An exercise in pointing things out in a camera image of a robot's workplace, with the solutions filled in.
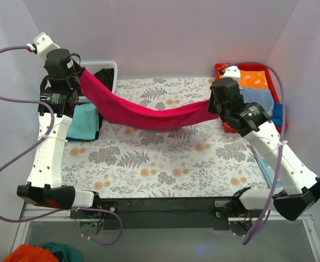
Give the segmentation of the magenta t shirt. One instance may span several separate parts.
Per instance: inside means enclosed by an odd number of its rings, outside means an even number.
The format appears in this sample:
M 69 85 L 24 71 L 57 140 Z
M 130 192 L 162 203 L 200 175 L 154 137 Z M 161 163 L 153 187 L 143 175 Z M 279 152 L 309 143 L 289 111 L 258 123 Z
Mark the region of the magenta t shirt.
M 96 106 L 105 120 L 113 124 L 166 131 L 218 118 L 217 114 L 208 112 L 207 100 L 169 110 L 152 110 L 113 94 L 88 71 L 82 73 L 79 81 L 85 97 Z

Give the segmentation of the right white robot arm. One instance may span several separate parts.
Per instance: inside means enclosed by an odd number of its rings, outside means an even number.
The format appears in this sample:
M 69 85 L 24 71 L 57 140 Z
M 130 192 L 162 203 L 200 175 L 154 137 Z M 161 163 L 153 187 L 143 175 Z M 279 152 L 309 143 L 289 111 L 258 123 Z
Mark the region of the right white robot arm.
M 283 189 L 273 194 L 269 210 L 294 221 L 320 199 L 320 177 L 281 140 L 260 104 L 244 102 L 237 81 L 221 78 L 212 83 L 209 112 L 219 113 L 223 121 L 257 149 L 282 182 Z

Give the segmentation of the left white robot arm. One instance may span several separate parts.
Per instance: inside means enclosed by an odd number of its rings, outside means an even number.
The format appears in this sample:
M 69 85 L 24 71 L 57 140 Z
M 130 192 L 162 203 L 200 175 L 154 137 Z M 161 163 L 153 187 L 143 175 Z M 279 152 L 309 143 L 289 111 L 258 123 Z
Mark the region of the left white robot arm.
M 64 186 L 61 178 L 66 136 L 79 101 L 79 76 L 84 69 L 66 49 L 49 51 L 44 58 L 50 85 L 42 84 L 40 88 L 40 144 L 27 182 L 18 186 L 17 195 L 34 206 L 61 210 L 82 208 L 87 217 L 96 218 L 102 210 L 101 204 L 95 201 L 96 193 Z

